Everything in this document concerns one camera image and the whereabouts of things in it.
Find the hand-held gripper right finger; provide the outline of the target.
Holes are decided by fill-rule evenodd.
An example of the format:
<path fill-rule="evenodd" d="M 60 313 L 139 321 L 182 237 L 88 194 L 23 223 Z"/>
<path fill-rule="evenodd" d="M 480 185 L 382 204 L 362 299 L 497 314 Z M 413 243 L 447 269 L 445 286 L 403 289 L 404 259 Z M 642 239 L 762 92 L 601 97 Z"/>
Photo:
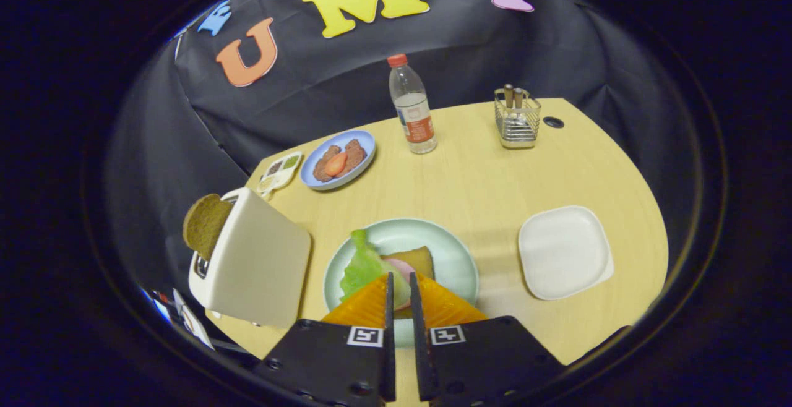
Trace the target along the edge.
<path fill-rule="evenodd" d="M 410 275 L 413 344 L 421 401 L 431 406 L 509 406 L 565 372 L 513 316 L 426 325 L 430 278 Z"/>

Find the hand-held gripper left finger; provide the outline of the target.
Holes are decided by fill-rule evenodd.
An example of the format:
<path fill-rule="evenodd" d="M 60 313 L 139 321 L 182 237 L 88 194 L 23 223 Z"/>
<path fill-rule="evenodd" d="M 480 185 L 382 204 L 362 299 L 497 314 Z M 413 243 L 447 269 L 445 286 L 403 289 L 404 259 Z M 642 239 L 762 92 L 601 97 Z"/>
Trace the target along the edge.
<path fill-rule="evenodd" d="M 384 406 L 396 399 L 394 276 L 366 286 L 374 326 L 299 319 L 254 367 L 286 406 Z"/>

